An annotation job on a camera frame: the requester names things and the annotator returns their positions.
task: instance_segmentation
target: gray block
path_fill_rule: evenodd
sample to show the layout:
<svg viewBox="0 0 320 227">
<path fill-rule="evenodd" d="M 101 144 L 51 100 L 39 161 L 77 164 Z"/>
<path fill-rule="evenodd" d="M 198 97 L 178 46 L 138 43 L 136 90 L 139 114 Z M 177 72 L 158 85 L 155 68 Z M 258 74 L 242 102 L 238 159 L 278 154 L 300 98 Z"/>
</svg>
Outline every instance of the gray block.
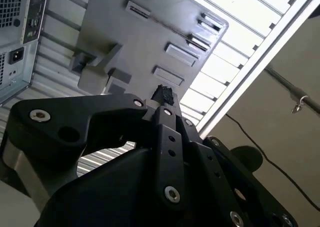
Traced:
<svg viewBox="0 0 320 227">
<path fill-rule="evenodd" d="M 108 74 L 97 66 L 87 65 L 83 68 L 78 87 L 92 95 L 101 95 L 108 81 Z"/>
</svg>

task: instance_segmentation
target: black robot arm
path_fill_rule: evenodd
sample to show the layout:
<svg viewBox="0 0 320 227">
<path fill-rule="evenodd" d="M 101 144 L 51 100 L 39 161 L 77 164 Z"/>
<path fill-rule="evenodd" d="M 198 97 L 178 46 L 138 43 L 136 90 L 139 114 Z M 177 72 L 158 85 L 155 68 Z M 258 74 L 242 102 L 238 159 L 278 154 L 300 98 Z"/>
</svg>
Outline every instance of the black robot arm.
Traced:
<svg viewBox="0 0 320 227">
<path fill-rule="evenodd" d="M 135 149 L 78 177 L 81 156 Z M 1 179 L 30 196 L 36 227 L 297 227 L 216 138 L 202 140 L 177 96 L 132 94 L 15 104 L 0 148 Z"/>
</svg>

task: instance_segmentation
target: bolt head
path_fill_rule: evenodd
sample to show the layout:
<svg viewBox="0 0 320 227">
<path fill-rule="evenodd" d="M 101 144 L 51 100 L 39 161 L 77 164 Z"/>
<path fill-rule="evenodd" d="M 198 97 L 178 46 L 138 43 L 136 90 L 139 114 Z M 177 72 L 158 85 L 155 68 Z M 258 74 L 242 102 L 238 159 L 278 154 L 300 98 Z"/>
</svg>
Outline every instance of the bolt head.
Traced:
<svg viewBox="0 0 320 227">
<path fill-rule="evenodd" d="M 290 227 L 293 227 L 293 226 L 294 226 L 294 225 L 292 224 L 291 220 L 289 219 L 289 217 L 288 217 L 286 214 L 284 214 L 282 217 L 283 217 L 284 221 L 285 221 Z"/>
<path fill-rule="evenodd" d="M 186 124 L 188 125 L 188 126 L 192 126 L 193 124 L 192 124 L 192 122 L 189 120 L 189 119 L 185 119 L 185 122 L 186 122 Z"/>
<path fill-rule="evenodd" d="M 230 218 L 236 227 L 244 227 L 244 221 L 237 212 L 231 211 Z"/>
<path fill-rule="evenodd" d="M 172 186 L 167 186 L 164 189 L 164 195 L 167 200 L 173 204 L 178 204 L 180 202 L 180 194 L 178 190 Z"/>
<path fill-rule="evenodd" d="M 43 109 L 34 109 L 29 114 L 30 119 L 33 121 L 43 123 L 48 122 L 51 119 L 50 114 Z"/>
<path fill-rule="evenodd" d="M 219 146 L 220 145 L 219 142 L 214 138 L 211 141 L 215 146 Z"/>
<path fill-rule="evenodd" d="M 143 103 L 141 103 L 140 100 L 137 100 L 137 99 L 134 100 L 134 104 L 139 107 L 142 107 L 144 105 Z"/>
<path fill-rule="evenodd" d="M 171 116 L 172 115 L 172 113 L 171 113 L 171 111 L 170 110 L 168 110 L 168 109 L 164 109 L 164 112 L 168 115 L 168 116 Z"/>
</svg>

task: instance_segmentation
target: white wall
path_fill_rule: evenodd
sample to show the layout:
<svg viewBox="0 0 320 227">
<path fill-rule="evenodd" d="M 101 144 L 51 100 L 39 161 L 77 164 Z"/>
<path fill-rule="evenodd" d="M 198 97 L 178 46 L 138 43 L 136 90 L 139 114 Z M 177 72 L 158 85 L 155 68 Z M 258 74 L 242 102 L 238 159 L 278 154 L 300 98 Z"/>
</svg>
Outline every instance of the white wall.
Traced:
<svg viewBox="0 0 320 227">
<path fill-rule="evenodd" d="M 320 18 L 307 20 L 271 62 L 274 69 L 320 103 Z M 320 118 L 295 103 L 263 72 L 228 112 L 320 206 Z M 210 133 L 230 149 L 253 144 L 224 117 Z M 297 189 L 264 161 L 257 179 L 295 217 L 301 227 L 320 226 L 314 210 Z"/>
<path fill-rule="evenodd" d="M 33 227 L 39 217 L 29 197 L 0 181 L 1 227 Z"/>
</svg>

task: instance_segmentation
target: corrugated metal panel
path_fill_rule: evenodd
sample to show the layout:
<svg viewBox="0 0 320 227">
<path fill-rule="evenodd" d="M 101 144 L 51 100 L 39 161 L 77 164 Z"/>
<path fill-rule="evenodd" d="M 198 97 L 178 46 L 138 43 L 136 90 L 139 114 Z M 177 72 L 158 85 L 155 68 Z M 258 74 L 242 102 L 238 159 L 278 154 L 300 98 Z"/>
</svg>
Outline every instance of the corrugated metal panel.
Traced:
<svg viewBox="0 0 320 227">
<path fill-rule="evenodd" d="M 78 89 L 79 77 L 67 69 L 77 50 L 76 43 L 88 1 L 48 1 L 32 86 L 0 108 L 1 140 L 10 108 L 17 101 L 88 95 Z M 229 23 L 229 29 L 222 42 L 214 50 L 212 57 L 181 100 L 182 114 L 192 120 L 198 130 L 204 129 L 201 134 L 204 137 L 210 127 L 213 127 L 222 117 L 221 115 L 230 108 L 232 105 L 230 99 L 235 102 L 241 95 L 241 91 L 244 91 L 237 90 L 237 94 L 234 95 L 233 91 L 236 87 L 251 69 L 256 68 L 257 62 L 262 61 L 260 59 L 266 51 L 270 51 L 268 50 L 270 45 L 275 41 L 279 42 L 276 40 L 279 33 L 308 0 L 196 1 Z M 228 71 L 218 71 L 217 68 L 213 70 L 211 66 L 225 67 Z M 247 86 L 259 71 L 250 74 L 249 81 L 244 80 L 247 81 Z M 91 156 L 85 156 L 79 163 L 78 171 L 84 174 L 132 148 L 132 144 L 127 144 L 123 148 L 102 150 Z"/>
<path fill-rule="evenodd" d="M 0 108 L 0 141 L 10 108 L 21 100 L 89 95 L 78 89 L 79 76 L 67 67 L 76 49 L 79 30 L 89 0 L 48 0 L 34 65 L 32 86 Z M 103 149 L 84 156 L 78 163 L 81 176 L 134 148 L 134 143 L 116 149 Z"/>
</svg>

